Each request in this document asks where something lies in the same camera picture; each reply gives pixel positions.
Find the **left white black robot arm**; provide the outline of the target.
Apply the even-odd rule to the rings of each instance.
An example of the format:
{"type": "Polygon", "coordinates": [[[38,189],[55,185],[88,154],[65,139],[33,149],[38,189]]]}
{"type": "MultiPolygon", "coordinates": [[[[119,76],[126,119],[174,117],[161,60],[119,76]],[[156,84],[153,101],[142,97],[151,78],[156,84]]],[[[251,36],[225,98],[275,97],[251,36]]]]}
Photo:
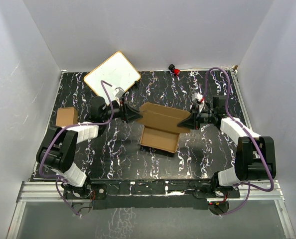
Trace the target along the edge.
{"type": "Polygon", "coordinates": [[[113,100],[107,106],[103,97],[95,97],[85,122],[48,128],[36,155],[39,174],[69,184],[81,199],[89,197],[92,187],[86,183],[87,175],[74,162],[77,144],[100,137],[113,119],[130,123],[142,117],[141,112],[128,106],[124,98],[113,100]]]}

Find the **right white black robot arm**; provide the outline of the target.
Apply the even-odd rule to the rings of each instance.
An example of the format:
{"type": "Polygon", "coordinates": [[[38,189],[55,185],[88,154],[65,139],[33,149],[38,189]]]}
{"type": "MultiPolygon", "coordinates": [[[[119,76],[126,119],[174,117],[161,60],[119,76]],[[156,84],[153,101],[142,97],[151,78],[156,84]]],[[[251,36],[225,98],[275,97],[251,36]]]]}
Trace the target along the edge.
{"type": "Polygon", "coordinates": [[[256,180],[273,181],[276,159],[271,137],[253,132],[239,118],[231,116],[227,96],[214,96],[210,105],[200,93],[195,93],[192,102],[190,115],[178,127],[200,129],[202,124],[212,124],[237,145],[234,166],[214,173],[210,183],[202,186],[204,191],[221,198],[234,186],[252,186],[251,181],[256,180]]]}

